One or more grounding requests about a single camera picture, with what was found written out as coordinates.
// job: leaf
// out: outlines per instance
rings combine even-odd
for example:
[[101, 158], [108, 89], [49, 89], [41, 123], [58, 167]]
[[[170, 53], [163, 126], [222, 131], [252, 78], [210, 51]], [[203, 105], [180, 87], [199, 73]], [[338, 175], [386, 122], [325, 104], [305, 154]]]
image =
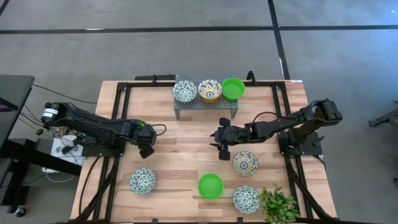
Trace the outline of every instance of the leaf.
[[276, 203], [276, 200], [275, 200], [274, 197], [269, 197], [269, 200], [270, 200], [271, 202], [273, 202], [273, 203]]

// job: potted herb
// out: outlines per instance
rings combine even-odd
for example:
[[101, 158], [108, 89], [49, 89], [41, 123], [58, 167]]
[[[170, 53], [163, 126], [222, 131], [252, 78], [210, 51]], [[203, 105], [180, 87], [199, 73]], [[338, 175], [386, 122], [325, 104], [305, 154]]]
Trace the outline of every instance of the potted herb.
[[293, 200], [293, 197], [285, 197], [280, 191], [281, 189], [282, 187], [276, 185], [274, 191], [267, 191], [266, 188], [263, 188], [262, 193], [258, 196], [263, 209], [262, 213], [268, 216], [265, 219], [267, 223], [286, 224], [289, 220], [300, 217], [299, 211], [293, 206], [297, 202]]

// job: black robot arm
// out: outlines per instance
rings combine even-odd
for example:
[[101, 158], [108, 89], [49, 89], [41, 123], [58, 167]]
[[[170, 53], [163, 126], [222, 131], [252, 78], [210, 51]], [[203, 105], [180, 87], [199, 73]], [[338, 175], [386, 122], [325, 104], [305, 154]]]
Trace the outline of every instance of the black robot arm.
[[120, 142], [138, 146], [143, 158], [151, 155], [156, 132], [136, 119], [108, 119], [77, 108], [72, 103], [46, 103], [41, 117], [45, 127], [65, 126], [95, 139], [97, 145], [114, 149]]
[[219, 159], [230, 159], [228, 146], [264, 142], [275, 133], [286, 129], [288, 129], [290, 145], [297, 146], [318, 128], [336, 125], [343, 119], [335, 103], [328, 99], [314, 101], [297, 112], [287, 116], [278, 116], [278, 119], [270, 122], [255, 122], [256, 118], [253, 122], [245, 124], [243, 128], [231, 126], [230, 120], [220, 118], [221, 127], [211, 135], [217, 142], [211, 145], [216, 146], [220, 151]]

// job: green bowl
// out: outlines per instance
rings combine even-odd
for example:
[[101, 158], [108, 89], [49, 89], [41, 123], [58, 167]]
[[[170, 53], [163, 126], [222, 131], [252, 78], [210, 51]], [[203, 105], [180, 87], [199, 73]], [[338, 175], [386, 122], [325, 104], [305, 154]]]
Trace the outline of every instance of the green bowl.
[[237, 100], [244, 94], [246, 86], [238, 78], [227, 78], [223, 81], [223, 94], [227, 100]]
[[198, 189], [204, 199], [216, 200], [224, 191], [224, 183], [217, 174], [205, 174], [199, 180]]

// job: wooden tabletop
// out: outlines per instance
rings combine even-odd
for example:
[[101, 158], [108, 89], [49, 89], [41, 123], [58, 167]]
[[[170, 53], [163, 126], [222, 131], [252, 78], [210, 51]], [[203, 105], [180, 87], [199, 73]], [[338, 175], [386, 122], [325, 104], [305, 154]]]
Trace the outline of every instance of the wooden tabletop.
[[[117, 83], [103, 82], [96, 114], [111, 118]], [[292, 111], [308, 104], [302, 82], [286, 81], [286, 87]], [[290, 194], [284, 158], [279, 154], [276, 137], [262, 144], [243, 144], [229, 148], [231, 158], [237, 152], [249, 151], [259, 159], [259, 170], [253, 176], [240, 176], [233, 169], [232, 161], [219, 161], [216, 148], [208, 145], [214, 141], [209, 135], [217, 130], [219, 118], [230, 118], [230, 111], [187, 110], [181, 111], [180, 120], [176, 120], [171, 92], [172, 87], [134, 87], [131, 90], [127, 118], [141, 119], [150, 124], [165, 124], [167, 132], [157, 138], [155, 153], [147, 159], [141, 158], [136, 146], [127, 144], [120, 159], [111, 221], [150, 222], [152, 218], [157, 218], [160, 222], [235, 222], [237, 217], [243, 217], [247, 222], [263, 221], [265, 216], [261, 209], [252, 215], [239, 213], [232, 203], [232, 195], [240, 185], [250, 185], [260, 192], [263, 187], [273, 189], [274, 184]], [[281, 92], [279, 98], [283, 108]], [[271, 88], [247, 87], [244, 96], [239, 100], [238, 113], [232, 124], [242, 126], [263, 111], [275, 112]], [[265, 114], [258, 121], [273, 119], [275, 116]], [[92, 157], [84, 161], [71, 218], [78, 216], [81, 188], [94, 159]], [[302, 161], [309, 191], [323, 209], [335, 217], [323, 164], [312, 156], [302, 156]], [[102, 158], [89, 176], [82, 208], [88, 205], [97, 191], [101, 166]], [[130, 189], [130, 177], [140, 167], [147, 167], [155, 172], [156, 185], [147, 195], [137, 195]], [[218, 200], [205, 200], [198, 193], [198, 180], [208, 172], [215, 172], [223, 179], [224, 192]], [[300, 210], [304, 215], [302, 194], [298, 188], [297, 193]], [[107, 198], [106, 192], [99, 217], [104, 217]]]

